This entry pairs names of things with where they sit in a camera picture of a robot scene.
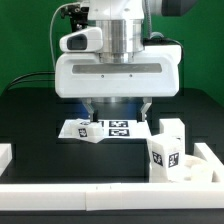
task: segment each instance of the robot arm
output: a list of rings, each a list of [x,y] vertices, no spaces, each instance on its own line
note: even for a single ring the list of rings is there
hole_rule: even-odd
[[[72,19],[77,14],[83,26],[87,21],[90,24],[60,41],[65,53],[56,65],[56,92],[64,98],[81,98],[92,117],[92,98],[141,97],[140,121],[144,121],[151,97],[178,92],[181,59],[178,45],[147,46],[143,42],[144,10],[150,15],[151,10],[152,14],[180,16],[195,2],[84,0],[76,4],[67,14]]]

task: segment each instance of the white block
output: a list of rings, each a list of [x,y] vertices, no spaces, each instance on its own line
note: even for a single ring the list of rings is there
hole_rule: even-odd
[[[147,139],[150,161],[154,172],[166,179],[173,178],[184,164],[180,140],[159,134]]]
[[[93,143],[104,139],[104,131],[101,123],[89,122],[82,119],[67,122],[64,125],[64,135]]]
[[[224,182],[224,166],[206,143],[195,143],[194,155],[210,164],[214,170],[213,182]]]
[[[164,133],[179,139],[185,152],[185,125],[179,118],[160,119],[159,128],[160,134]]]
[[[86,192],[86,210],[122,209],[121,184],[100,184],[94,191]]]
[[[10,144],[0,144],[0,176],[12,160],[12,149]]]

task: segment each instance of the white foam border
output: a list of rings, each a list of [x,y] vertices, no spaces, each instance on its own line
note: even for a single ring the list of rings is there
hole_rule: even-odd
[[[195,144],[195,156],[197,155],[214,167],[217,182],[206,185],[4,184],[0,185],[0,210],[224,208],[224,166],[205,143]]]

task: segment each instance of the black and white pattern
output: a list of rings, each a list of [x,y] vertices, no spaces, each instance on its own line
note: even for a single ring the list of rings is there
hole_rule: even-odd
[[[179,152],[169,156],[169,168],[179,164]]]
[[[159,164],[160,166],[163,166],[162,156],[156,152],[152,152],[152,155],[154,162]]]
[[[85,128],[80,128],[80,129],[78,129],[78,130],[79,130],[79,136],[80,136],[80,138],[88,137],[88,136],[87,136],[87,131],[86,131]]]
[[[128,137],[130,136],[128,129],[109,129],[109,136],[122,136],[122,137]]]
[[[110,128],[127,128],[128,121],[110,121],[109,127]]]

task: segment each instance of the white foam piece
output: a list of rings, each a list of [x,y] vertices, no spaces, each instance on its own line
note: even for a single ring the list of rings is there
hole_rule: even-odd
[[[200,150],[211,158],[211,150]],[[213,155],[213,160],[223,165]],[[212,168],[216,164],[208,163]],[[0,210],[206,209],[224,207],[224,183],[0,185]]]
[[[160,177],[170,179],[184,164],[184,152],[180,140],[166,134],[147,139],[152,168]]]
[[[12,160],[11,144],[0,144],[0,176]]]
[[[159,130],[160,134],[179,139],[185,152],[185,125],[179,118],[160,119]]]
[[[104,131],[101,123],[82,119],[66,120],[60,136],[98,143],[104,139]]]
[[[212,166],[213,182],[224,182],[224,166],[206,143],[195,143],[194,155],[206,160]]]

